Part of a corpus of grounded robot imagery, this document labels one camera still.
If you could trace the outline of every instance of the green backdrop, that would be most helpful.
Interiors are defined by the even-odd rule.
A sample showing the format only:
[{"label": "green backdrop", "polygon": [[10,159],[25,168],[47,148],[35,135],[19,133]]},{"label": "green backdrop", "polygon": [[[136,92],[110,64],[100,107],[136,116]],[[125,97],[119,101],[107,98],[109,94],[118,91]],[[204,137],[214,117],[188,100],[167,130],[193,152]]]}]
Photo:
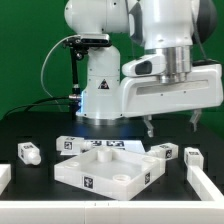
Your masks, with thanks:
[{"label": "green backdrop", "polygon": [[[0,118],[11,108],[46,98],[40,84],[40,71],[49,50],[62,38],[73,34],[64,20],[66,0],[1,0],[0,7]],[[210,58],[224,62],[224,2],[214,0],[219,23],[204,44]],[[126,34],[112,34],[119,49],[121,64],[132,60],[132,43]],[[134,55],[142,49],[134,45]],[[194,59],[200,58],[197,47]],[[86,83],[86,62],[79,63],[81,87]],[[45,76],[46,86],[54,96],[71,92],[69,50],[59,47],[51,57]],[[204,110],[202,122],[224,137],[224,106]]]}]

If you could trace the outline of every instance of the white cube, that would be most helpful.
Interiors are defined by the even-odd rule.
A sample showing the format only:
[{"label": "white cube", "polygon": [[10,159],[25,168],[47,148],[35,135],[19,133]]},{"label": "white cube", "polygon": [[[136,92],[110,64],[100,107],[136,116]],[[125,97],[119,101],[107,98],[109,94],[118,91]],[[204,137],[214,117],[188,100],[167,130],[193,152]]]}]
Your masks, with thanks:
[{"label": "white cube", "polygon": [[178,150],[178,145],[166,143],[162,145],[152,146],[151,150],[147,152],[147,154],[153,157],[171,160],[178,158]]},{"label": "white cube", "polygon": [[198,149],[188,147],[184,151],[184,162],[187,166],[199,166],[203,169],[204,157]]}]

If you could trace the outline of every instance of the printed label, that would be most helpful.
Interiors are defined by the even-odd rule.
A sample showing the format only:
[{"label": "printed label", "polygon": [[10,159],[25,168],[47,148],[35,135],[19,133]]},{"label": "printed label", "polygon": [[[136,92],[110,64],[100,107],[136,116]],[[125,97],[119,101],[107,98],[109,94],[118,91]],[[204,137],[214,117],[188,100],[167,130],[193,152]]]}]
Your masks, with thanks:
[{"label": "printed label", "polygon": [[68,137],[68,138],[66,138],[66,140],[73,141],[73,140],[75,140],[75,138],[74,137]]},{"label": "printed label", "polygon": [[93,147],[102,145],[102,141],[91,141],[91,142],[93,143]]},{"label": "printed label", "polygon": [[189,154],[192,155],[192,156],[198,156],[199,155],[198,152],[189,152]]},{"label": "printed label", "polygon": [[72,142],[65,142],[64,149],[72,150]]},{"label": "printed label", "polygon": [[101,84],[100,84],[100,86],[99,86],[98,89],[110,89],[109,86],[108,86],[108,84],[107,84],[106,79],[104,79],[104,80],[101,82]]},{"label": "printed label", "polygon": [[145,175],[145,185],[150,182],[150,173]]},{"label": "printed label", "polygon": [[171,159],[172,158],[172,150],[166,150],[166,159]]},{"label": "printed label", "polygon": [[32,149],[32,148],[34,148],[34,147],[33,147],[32,145],[24,145],[23,148],[24,148],[24,149]]},{"label": "printed label", "polygon": [[93,178],[84,176],[83,186],[89,189],[93,189]]},{"label": "printed label", "polygon": [[21,157],[24,159],[24,151],[21,149]]},{"label": "printed label", "polygon": [[107,146],[110,146],[110,147],[124,147],[124,141],[107,141]]}]

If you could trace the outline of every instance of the white cylinder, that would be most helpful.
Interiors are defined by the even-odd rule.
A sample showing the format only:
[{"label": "white cylinder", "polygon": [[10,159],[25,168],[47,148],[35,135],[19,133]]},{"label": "white cylinder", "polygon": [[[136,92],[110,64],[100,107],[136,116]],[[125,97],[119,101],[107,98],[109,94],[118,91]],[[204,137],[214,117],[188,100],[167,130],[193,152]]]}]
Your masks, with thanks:
[{"label": "white cylinder", "polygon": [[108,163],[112,161],[113,152],[111,148],[102,146],[97,151],[97,160],[101,163]]},{"label": "white cylinder", "polygon": [[28,154],[27,160],[33,165],[38,165],[41,162],[41,157],[37,152],[30,152]]},{"label": "white cylinder", "polygon": [[191,0],[143,0],[145,49],[192,45]]}]

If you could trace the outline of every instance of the black cable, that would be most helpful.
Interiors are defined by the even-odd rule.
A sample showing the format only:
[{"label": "black cable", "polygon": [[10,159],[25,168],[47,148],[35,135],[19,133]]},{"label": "black cable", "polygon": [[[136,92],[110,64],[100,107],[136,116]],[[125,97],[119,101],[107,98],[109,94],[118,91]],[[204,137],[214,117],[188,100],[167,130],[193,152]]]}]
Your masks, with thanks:
[{"label": "black cable", "polygon": [[201,43],[201,39],[200,39],[200,36],[199,36],[198,27],[197,27],[197,23],[196,23],[196,20],[195,20],[195,17],[194,17],[194,13],[192,13],[192,22],[193,22],[193,26],[194,26],[194,38],[196,40],[196,43],[199,46],[199,49],[200,49],[201,54],[203,56],[203,60],[207,61],[208,58],[207,58],[206,52],[203,48],[203,45]]},{"label": "black cable", "polygon": [[42,99],[42,100],[38,100],[38,101],[36,101],[36,102],[30,104],[30,106],[28,106],[28,107],[24,110],[24,112],[28,112],[32,107],[34,107],[34,106],[32,106],[33,104],[36,105],[36,104],[45,103],[45,102],[49,102],[49,101],[55,101],[55,100],[67,100],[67,99],[69,99],[68,96],[62,96],[62,97],[50,97],[50,98],[46,98],[46,99]]},{"label": "black cable", "polygon": [[24,107],[29,107],[29,106],[32,106],[32,107],[35,107],[35,106],[38,106],[38,107],[40,107],[40,106],[58,106],[58,105],[61,105],[61,106],[66,105],[66,106],[69,106],[68,103],[61,103],[61,104],[58,104],[58,103],[54,103],[54,104],[52,104],[52,103],[51,104],[27,104],[27,105],[22,105],[22,106],[19,106],[19,107],[15,107],[15,108],[9,110],[8,112],[6,112],[5,115],[3,116],[3,120],[6,119],[6,117],[10,113],[12,113],[13,111],[18,110],[18,109],[21,109],[21,108],[24,108]]}]

